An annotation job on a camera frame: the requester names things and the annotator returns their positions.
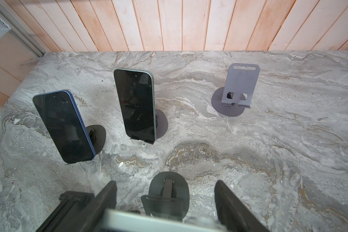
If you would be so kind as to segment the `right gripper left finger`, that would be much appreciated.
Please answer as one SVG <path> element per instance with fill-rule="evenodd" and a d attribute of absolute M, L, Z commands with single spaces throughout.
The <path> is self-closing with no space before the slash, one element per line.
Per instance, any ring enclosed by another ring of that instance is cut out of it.
<path fill-rule="evenodd" d="M 117 190 L 115 181 L 108 182 L 63 232 L 92 232 L 102 219 L 105 210 L 116 208 Z"/>

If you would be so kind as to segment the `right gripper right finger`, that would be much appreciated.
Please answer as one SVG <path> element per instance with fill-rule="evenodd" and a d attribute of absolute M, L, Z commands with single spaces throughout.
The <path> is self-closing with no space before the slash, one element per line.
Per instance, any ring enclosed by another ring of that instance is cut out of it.
<path fill-rule="evenodd" d="M 221 180 L 215 185 L 218 220 L 231 232 L 267 232 L 258 219 Z"/>

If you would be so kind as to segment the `purple phone stand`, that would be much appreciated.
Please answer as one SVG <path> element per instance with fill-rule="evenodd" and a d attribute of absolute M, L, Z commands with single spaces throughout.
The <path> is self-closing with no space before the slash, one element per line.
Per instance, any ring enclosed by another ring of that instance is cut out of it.
<path fill-rule="evenodd" d="M 228 117 L 240 116 L 246 108 L 250 108 L 259 73 L 260 67 L 256 64 L 231 64 L 225 86 L 213 93 L 213 108 Z"/>

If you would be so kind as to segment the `black stand front centre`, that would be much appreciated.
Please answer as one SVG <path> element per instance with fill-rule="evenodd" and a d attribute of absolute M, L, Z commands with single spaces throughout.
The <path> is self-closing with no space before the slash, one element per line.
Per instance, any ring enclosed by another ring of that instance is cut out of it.
<path fill-rule="evenodd" d="M 93 193 L 66 191 L 59 196 L 60 204 L 36 232 L 63 232 L 69 223 L 95 198 Z"/>

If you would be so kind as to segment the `grey round stand centre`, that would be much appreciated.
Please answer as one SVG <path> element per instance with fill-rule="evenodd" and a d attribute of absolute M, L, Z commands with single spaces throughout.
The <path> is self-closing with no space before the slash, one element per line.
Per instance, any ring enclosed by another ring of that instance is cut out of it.
<path fill-rule="evenodd" d="M 188 184 L 175 172 L 158 173 L 150 183 L 148 194 L 141 197 L 147 216 L 180 222 L 187 215 L 189 200 Z"/>

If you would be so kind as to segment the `grey stand back left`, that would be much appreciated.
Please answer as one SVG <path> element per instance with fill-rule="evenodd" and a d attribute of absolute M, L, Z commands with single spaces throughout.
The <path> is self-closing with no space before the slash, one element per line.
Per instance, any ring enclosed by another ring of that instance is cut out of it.
<path fill-rule="evenodd" d="M 105 145 L 106 130 L 102 125 L 87 126 L 86 130 L 89 134 L 95 153 L 98 155 Z"/>

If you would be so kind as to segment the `grey stand back centre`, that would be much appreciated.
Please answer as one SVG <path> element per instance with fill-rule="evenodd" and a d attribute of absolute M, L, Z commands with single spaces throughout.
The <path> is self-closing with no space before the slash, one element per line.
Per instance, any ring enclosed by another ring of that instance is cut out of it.
<path fill-rule="evenodd" d="M 141 140 L 154 144 L 157 139 L 162 138 L 168 130 L 166 115 L 159 109 L 153 112 L 133 113 L 130 119 L 126 120 L 127 135 L 131 139 Z"/>

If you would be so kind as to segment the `blue phone back left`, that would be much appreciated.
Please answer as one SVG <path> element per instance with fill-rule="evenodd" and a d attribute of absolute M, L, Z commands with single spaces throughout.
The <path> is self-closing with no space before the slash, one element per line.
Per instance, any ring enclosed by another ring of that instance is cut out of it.
<path fill-rule="evenodd" d="M 95 158 L 96 151 L 70 91 L 38 94 L 32 101 L 64 162 Z"/>

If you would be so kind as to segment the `green phone back centre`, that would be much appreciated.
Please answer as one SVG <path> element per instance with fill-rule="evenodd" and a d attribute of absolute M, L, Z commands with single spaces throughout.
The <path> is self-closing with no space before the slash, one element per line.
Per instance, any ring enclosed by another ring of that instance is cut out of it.
<path fill-rule="evenodd" d="M 157 122 L 152 74 L 117 68 L 114 80 L 126 134 L 131 139 L 155 143 Z"/>

